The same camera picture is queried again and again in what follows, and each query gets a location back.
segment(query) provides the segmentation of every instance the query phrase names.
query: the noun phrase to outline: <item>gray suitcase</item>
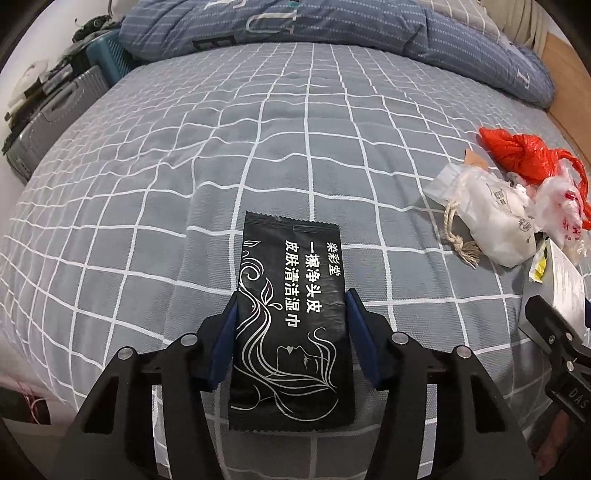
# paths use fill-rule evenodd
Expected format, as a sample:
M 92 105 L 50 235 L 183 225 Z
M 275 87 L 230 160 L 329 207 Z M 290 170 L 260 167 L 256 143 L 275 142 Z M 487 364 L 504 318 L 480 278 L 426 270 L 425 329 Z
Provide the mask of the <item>gray suitcase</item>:
M 11 145 L 6 153 L 11 167 L 28 181 L 62 133 L 108 90 L 98 66 L 72 80 L 31 119 Z

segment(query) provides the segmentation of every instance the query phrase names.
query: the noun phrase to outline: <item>white box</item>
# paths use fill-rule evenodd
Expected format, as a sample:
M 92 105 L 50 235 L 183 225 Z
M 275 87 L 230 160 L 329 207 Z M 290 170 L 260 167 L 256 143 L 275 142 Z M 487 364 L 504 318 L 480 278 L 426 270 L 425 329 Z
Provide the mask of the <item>white box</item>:
M 562 250 L 550 238 L 545 240 L 547 263 L 541 283 L 525 279 L 519 328 L 537 343 L 544 352 L 550 353 L 548 339 L 544 339 L 525 317 L 525 305 L 530 297 L 539 295 L 565 320 L 565 327 L 575 340 L 583 342 L 585 326 L 585 293 L 583 277 Z

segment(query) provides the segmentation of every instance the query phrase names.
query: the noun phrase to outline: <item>beige plaid pillow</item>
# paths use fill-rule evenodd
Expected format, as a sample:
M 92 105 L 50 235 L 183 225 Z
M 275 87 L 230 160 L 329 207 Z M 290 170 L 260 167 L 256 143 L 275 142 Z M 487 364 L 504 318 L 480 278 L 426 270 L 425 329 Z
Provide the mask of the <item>beige plaid pillow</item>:
M 503 35 L 496 23 L 486 14 L 478 0 L 417 0 L 419 5 L 429 7 L 437 13 L 478 30 L 493 42 L 502 44 Z

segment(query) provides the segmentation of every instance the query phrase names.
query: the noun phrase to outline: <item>black packet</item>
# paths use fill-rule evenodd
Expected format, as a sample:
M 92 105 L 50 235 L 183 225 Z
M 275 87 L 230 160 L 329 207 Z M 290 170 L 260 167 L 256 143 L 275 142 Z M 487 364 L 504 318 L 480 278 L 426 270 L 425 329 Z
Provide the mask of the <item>black packet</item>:
M 247 212 L 238 291 L 230 428 L 353 423 L 339 226 Z

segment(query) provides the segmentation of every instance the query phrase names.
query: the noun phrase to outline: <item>red plastic bag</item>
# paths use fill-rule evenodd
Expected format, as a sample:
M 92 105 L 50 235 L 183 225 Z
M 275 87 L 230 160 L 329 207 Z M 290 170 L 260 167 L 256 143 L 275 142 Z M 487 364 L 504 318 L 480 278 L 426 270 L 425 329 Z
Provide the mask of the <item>red plastic bag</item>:
M 511 135 L 507 130 L 491 130 L 481 127 L 479 133 L 490 149 L 494 159 L 506 171 L 514 171 L 533 185 L 540 185 L 548 177 L 558 175 L 558 161 L 569 160 L 579 174 L 581 182 L 577 185 L 583 199 L 585 217 L 591 219 L 591 206 L 587 202 L 589 184 L 581 161 L 564 148 L 548 148 L 540 137 L 535 135 Z M 591 230 L 591 221 L 583 220 L 583 228 Z

